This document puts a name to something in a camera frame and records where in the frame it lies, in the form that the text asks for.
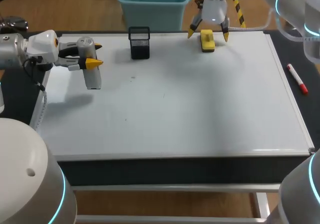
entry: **table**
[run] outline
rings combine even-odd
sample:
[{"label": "table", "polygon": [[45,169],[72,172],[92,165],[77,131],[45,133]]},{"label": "table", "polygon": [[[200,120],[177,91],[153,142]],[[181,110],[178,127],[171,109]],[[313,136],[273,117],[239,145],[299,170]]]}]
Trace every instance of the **table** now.
[{"label": "table", "polygon": [[[300,95],[299,88],[296,87],[293,78],[285,73],[314,146],[318,149],[319,136],[317,132],[319,130],[316,123],[320,120],[319,74],[314,65],[304,57],[301,44],[287,41],[278,32],[268,33],[271,35],[282,66],[289,62],[292,63],[308,86],[310,95],[305,98]],[[11,74],[13,73],[4,75],[2,82],[9,83]],[[10,90],[5,85],[2,87],[3,94],[6,96],[7,93],[8,95]],[[4,113],[3,116],[10,116],[10,114]],[[91,160],[60,162],[60,165],[72,185],[83,186],[83,188],[86,186],[89,189],[96,185],[105,185],[104,188],[110,189],[123,189],[127,188],[128,184],[133,184],[132,189],[275,191],[279,186],[274,183],[280,183],[305,158],[305,156],[278,156],[263,158]],[[108,173],[108,176],[99,175],[102,172]],[[85,179],[81,178],[83,173],[86,173]],[[226,183],[236,183],[236,185],[225,185]],[[260,185],[261,183],[269,183],[269,185]]]},{"label": "table", "polygon": [[58,161],[308,156],[313,148],[269,35],[233,33],[225,44],[216,33],[216,51],[204,54],[198,33],[151,34],[151,57],[141,61],[130,58],[127,34],[92,37],[103,46],[100,90],[87,90],[81,71],[49,74],[39,133]]}]

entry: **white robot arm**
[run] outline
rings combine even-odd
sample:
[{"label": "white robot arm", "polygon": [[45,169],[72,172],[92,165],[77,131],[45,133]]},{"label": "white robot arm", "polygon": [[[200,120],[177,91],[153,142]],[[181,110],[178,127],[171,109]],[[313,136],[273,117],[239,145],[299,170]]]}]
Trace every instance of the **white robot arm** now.
[{"label": "white robot arm", "polygon": [[[82,37],[77,42],[59,43],[56,33],[48,30],[31,36],[28,40],[20,34],[0,35],[0,70],[23,67],[26,74],[26,65],[42,66],[49,70],[53,64],[69,69],[69,71],[82,70],[85,85],[88,89],[101,88],[99,66],[103,61],[97,60],[96,50],[101,45],[95,44],[90,37]],[[0,113],[5,109],[4,99],[0,85]]]},{"label": "white robot arm", "polygon": [[[266,0],[276,14],[278,29],[291,41],[303,42],[306,57],[315,64],[320,64],[320,0]],[[226,0],[204,0],[202,19],[213,24],[220,24],[227,13]],[[301,37],[286,33],[280,23],[283,17],[294,26]]]}]

